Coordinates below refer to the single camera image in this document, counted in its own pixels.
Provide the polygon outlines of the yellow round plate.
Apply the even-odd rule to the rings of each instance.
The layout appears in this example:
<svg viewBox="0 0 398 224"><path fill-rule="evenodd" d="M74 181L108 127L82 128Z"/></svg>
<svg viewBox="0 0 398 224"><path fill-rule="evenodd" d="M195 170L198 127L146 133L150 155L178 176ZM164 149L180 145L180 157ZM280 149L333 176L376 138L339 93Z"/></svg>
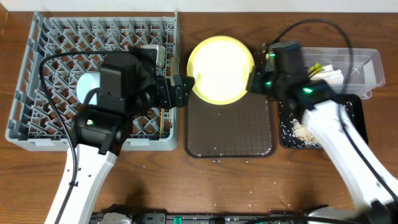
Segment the yellow round plate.
<svg viewBox="0 0 398 224"><path fill-rule="evenodd" d="M248 91L254 58L238 39L226 35L209 37L191 52L187 75L195 79L193 92L212 105L228 105Z"/></svg>

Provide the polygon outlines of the green orange snack wrapper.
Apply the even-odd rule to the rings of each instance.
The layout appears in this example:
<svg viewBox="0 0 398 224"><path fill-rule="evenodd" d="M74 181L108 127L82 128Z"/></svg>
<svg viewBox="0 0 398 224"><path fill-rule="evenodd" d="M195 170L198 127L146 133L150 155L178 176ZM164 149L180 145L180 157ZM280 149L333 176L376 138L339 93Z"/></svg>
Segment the green orange snack wrapper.
<svg viewBox="0 0 398 224"><path fill-rule="evenodd" d="M319 63L316 63L314 66L310 67L308 69L308 76L312 77L318 73L320 73L322 71L322 68L324 67L324 65L321 65Z"/></svg>

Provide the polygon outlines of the rice food scraps pile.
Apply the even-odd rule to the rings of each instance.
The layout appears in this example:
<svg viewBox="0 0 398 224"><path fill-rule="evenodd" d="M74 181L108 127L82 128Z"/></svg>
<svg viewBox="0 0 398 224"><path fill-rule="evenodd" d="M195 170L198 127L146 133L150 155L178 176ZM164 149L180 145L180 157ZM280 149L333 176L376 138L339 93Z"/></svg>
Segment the rice food scraps pile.
<svg viewBox="0 0 398 224"><path fill-rule="evenodd" d="M294 149L322 149L316 140L289 110L279 106L280 140L284 147Z"/></svg>

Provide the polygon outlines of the white paper napkin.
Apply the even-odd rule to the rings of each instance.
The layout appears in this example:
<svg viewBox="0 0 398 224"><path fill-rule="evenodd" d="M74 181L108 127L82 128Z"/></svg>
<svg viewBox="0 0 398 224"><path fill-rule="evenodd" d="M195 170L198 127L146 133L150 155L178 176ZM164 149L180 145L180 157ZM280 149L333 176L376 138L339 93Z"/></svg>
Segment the white paper napkin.
<svg viewBox="0 0 398 224"><path fill-rule="evenodd" d="M311 80L324 80L329 85L342 85L344 81L343 73L340 69L334 69L332 65L324 65L322 71L312 77Z"/></svg>

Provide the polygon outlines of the light blue bowl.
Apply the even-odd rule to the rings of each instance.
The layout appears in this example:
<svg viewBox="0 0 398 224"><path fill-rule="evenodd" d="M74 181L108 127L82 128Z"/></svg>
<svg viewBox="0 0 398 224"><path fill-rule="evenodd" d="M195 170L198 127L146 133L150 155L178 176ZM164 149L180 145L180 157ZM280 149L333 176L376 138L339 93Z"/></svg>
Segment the light blue bowl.
<svg viewBox="0 0 398 224"><path fill-rule="evenodd" d="M100 87L100 72L84 73L78 80L76 95L80 103L83 103L88 92Z"/></svg>

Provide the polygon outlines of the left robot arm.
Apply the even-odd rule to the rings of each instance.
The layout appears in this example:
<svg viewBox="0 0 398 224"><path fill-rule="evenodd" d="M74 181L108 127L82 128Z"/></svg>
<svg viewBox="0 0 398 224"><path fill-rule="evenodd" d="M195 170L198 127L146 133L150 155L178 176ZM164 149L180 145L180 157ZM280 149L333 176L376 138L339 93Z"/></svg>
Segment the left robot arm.
<svg viewBox="0 0 398 224"><path fill-rule="evenodd" d="M134 117L151 108L183 108L195 84L188 76L157 77L154 49L101 54L99 87L87 93L82 110L65 129L70 150L46 223L88 223Z"/></svg>

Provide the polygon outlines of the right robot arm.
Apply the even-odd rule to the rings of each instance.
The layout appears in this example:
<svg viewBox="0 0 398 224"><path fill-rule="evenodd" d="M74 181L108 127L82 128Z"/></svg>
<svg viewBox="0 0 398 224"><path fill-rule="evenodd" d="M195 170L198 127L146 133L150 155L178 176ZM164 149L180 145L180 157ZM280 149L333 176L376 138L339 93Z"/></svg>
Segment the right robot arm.
<svg viewBox="0 0 398 224"><path fill-rule="evenodd" d="M303 215L265 217L259 222L397 223L397 178L377 159L352 124L340 95L324 80L311 80L296 41L267 44L265 65L254 66L247 91L284 101L331 159L356 211L330 207Z"/></svg>

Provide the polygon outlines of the black rectangular waste tray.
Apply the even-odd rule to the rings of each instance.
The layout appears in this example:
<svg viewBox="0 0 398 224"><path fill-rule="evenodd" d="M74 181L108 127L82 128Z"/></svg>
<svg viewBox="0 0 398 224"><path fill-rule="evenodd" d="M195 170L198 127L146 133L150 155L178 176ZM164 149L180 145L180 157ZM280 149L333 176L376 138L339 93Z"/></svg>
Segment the black rectangular waste tray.
<svg viewBox="0 0 398 224"><path fill-rule="evenodd" d="M358 133L368 143L366 123L362 102L359 96L345 94L344 100L346 113ZM279 102L279 125L281 144L292 149L322 149L322 145L310 134L295 118L295 114L283 102Z"/></svg>

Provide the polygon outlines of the clear plastic waste bin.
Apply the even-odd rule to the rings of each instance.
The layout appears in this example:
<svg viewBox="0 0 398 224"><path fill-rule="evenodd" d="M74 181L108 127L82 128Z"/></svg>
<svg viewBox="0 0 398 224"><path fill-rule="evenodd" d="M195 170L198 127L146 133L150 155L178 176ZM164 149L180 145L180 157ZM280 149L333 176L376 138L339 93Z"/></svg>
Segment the clear plastic waste bin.
<svg viewBox="0 0 398 224"><path fill-rule="evenodd" d="M340 69L344 81L349 80L347 94L369 99L372 96L372 90L383 86L386 82L381 56L376 49L354 49L351 73L348 73L349 52L346 48L304 47L302 53L307 68L319 63L332 65L335 70ZM330 86L335 92L342 92L343 84Z"/></svg>

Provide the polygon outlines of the dark brown serving tray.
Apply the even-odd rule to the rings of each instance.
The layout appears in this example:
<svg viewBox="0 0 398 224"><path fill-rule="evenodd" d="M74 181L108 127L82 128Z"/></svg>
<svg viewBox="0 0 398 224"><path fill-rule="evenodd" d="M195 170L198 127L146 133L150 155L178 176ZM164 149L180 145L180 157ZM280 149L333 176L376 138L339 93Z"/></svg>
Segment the dark brown serving tray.
<svg viewBox="0 0 398 224"><path fill-rule="evenodd" d="M272 103L245 94L212 105L191 94L185 109L185 151L197 159L269 157L277 148Z"/></svg>

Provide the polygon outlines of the grey plastic dish rack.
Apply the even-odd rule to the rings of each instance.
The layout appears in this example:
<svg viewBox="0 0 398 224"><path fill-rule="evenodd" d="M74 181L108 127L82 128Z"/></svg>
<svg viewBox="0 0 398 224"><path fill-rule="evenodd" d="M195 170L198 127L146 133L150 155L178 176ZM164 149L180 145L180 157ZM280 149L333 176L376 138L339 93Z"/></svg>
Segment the grey plastic dish rack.
<svg viewBox="0 0 398 224"><path fill-rule="evenodd" d="M162 17L44 17L36 12L30 26L6 139L28 151L65 151L68 141L51 109L39 79L39 65L45 57L62 54L45 66L45 80L51 96L70 127L81 109L76 95L78 79L96 72L103 61L98 50L128 50L146 44L166 48L165 64L157 74L170 78L179 72L180 43L178 16Z"/></svg>

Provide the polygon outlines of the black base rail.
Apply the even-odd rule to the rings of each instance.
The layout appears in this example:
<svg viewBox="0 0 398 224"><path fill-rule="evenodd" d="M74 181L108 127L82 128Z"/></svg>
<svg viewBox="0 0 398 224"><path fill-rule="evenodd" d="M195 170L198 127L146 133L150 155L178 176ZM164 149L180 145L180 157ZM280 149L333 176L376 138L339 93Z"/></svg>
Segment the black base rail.
<svg viewBox="0 0 398 224"><path fill-rule="evenodd" d="M240 223L362 223L350 217L316 216L303 212L271 212L265 214L210 213L133 213L129 207L114 204L101 213L92 214L92 224L240 224Z"/></svg>

